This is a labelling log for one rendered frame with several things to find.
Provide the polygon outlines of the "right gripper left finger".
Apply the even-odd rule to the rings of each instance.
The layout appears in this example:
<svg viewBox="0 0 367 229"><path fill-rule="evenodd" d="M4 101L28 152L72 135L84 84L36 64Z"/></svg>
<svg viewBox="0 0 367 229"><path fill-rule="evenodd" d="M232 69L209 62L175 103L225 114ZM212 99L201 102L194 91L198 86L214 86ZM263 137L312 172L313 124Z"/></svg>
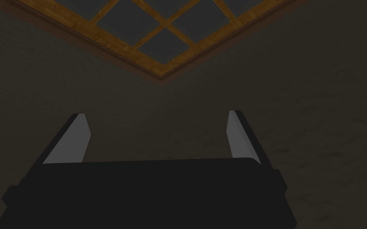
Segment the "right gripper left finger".
<svg viewBox="0 0 367 229"><path fill-rule="evenodd" d="M35 165L81 163L90 137L91 131L85 114L72 114L38 157Z"/></svg>

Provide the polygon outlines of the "wooden framed window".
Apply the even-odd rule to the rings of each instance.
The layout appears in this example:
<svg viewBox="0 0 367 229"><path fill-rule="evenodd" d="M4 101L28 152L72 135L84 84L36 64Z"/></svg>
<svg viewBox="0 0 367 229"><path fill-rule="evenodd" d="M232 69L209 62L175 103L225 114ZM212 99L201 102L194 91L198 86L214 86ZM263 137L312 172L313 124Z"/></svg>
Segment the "wooden framed window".
<svg viewBox="0 0 367 229"><path fill-rule="evenodd" d="M299 0L6 0L159 81Z"/></svg>

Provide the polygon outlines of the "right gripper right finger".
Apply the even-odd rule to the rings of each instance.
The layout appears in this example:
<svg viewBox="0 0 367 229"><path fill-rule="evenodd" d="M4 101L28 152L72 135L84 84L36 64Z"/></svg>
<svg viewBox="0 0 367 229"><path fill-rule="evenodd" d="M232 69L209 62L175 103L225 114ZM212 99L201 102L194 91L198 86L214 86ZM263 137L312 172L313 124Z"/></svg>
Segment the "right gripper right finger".
<svg viewBox="0 0 367 229"><path fill-rule="evenodd" d="M232 158L249 160L265 169L273 168L249 121L240 110L229 111L226 135Z"/></svg>

